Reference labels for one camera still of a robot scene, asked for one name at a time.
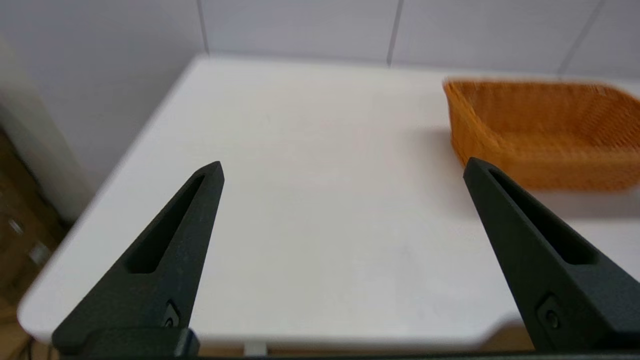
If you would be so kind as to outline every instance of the white wall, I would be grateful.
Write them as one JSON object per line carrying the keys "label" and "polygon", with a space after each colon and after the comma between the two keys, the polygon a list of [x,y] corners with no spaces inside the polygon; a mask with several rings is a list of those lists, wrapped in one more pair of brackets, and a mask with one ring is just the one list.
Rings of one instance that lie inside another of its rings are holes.
{"label": "white wall", "polygon": [[76,219],[93,192],[37,89],[1,37],[0,126],[62,218]]}
{"label": "white wall", "polygon": [[196,0],[20,0],[0,33],[95,191],[192,57]]}

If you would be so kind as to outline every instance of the basket rim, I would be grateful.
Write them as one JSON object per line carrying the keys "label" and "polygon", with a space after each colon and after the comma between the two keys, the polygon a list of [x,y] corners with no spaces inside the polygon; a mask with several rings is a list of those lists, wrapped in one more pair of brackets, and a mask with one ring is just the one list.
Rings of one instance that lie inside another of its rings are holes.
{"label": "basket rim", "polygon": [[632,102],[640,106],[640,101],[633,95],[625,90],[621,90],[616,86],[612,86],[607,83],[598,81],[558,81],[553,79],[500,79],[500,78],[445,78],[442,83],[442,87],[447,96],[447,99],[452,102],[452,105],[456,107],[458,111],[466,113],[466,116],[462,117],[462,120],[469,123],[474,127],[474,131],[478,131],[480,136],[485,140],[484,146],[491,149],[492,152],[499,152],[510,158],[527,159],[527,160],[547,160],[552,154],[561,153],[565,159],[580,159],[584,158],[590,162],[622,162],[628,163],[630,161],[639,161],[640,149],[627,147],[606,149],[603,147],[583,147],[580,149],[574,149],[571,147],[563,148],[561,151],[531,151],[526,152],[510,149],[508,140],[505,140],[498,132],[490,129],[476,114],[473,106],[469,103],[467,98],[460,91],[461,85],[472,84],[485,84],[485,85],[501,85],[501,86],[580,86],[584,88],[604,87],[605,89],[616,93],[619,96],[626,97]]}

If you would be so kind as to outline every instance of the tile grout line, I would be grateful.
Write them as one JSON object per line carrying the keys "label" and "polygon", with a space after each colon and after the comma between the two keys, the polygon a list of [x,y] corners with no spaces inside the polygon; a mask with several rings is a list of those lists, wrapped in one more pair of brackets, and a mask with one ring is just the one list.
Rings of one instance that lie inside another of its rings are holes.
{"label": "tile grout line", "polygon": [[398,35],[398,28],[400,27],[400,16],[402,15],[402,7],[404,0],[398,0],[398,6],[396,8],[396,17],[394,19],[394,27],[391,30],[391,39],[389,40],[389,50],[387,51],[387,66],[391,67],[391,61],[394,57],[394,49],[396,48],[396,37]]}
{"label": "tile grout line", "polygon": [[209,51],[209,39],[207,39],[207,29],[205,28],[205,25],[204,25],[202,0],[196,0],[196,3],[198,4],[198,16],[200,17],[200,31],[202,32],[202,41],[204,42],[204,50],[207,52],[208,55],[211,55],[211,52]]}
{"label": "tile grout line", "polygon": [[591,26],[593,25],[593,23],[596,21],[598,15],[600,14],[600,11],[602,10],[602,7],[604,6],[604,1],[605,0],[600,0],[598,2],[598,4],[596,4],[595,8],[593,8],[593,11],[591,12],[591,15],[589,15],[589,18],[587,19],[587,22],[582,27],[582,30],[580,30],[580,33],[578,34],[578,37],[575,39],[573,45],[569,48],[569,51],[567,52],[566,56],[562,60],[562,63],[560,63],[560,67],[558,68],[558,70],[556,72],[556,75],[558,77],[561,77],[562,75],[564,75],[564,72],[569,67],[569,63],[573,59],[573,56],[575,55],[575,52],[578,50],[580,45],[582,45],[582,42],[587,37],[587,34],[589,33],[589,30],[591,29]]}

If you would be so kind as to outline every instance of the screw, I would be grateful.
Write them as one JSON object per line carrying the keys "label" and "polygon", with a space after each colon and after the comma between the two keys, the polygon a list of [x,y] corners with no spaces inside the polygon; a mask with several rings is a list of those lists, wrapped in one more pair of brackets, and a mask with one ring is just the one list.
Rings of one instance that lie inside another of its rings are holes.
{"label": "screw", "polygon": [[557,329],[560,327],[560,318],[553,310],[547,311],[546,318],[551,328]]}

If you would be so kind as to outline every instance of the orange wicker basket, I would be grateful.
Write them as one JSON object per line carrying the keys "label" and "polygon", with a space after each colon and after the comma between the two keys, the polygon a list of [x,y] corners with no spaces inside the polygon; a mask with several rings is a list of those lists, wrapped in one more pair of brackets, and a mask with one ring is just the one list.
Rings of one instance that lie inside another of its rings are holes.
{"label": "orange wicker basket", "polygon": [[447,80],[451,143],[530,189],[640,183],[640,102],[601,84]]}

